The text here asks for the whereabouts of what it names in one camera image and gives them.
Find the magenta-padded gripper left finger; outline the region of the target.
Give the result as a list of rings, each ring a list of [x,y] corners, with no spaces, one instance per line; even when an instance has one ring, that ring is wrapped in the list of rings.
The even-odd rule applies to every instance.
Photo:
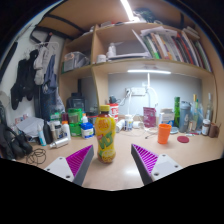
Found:
[[[94,148],[89,145],[68,157],[58,157],[45,168],[45,171],[81,186],[93,156]]]

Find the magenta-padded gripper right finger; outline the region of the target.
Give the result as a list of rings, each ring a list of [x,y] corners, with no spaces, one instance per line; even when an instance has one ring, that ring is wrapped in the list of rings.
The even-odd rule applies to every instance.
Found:
[[[150,184],[182,169],[182,167],[167,154],[157,155],[136,144],[131,145],[131,154],[144,185]]]

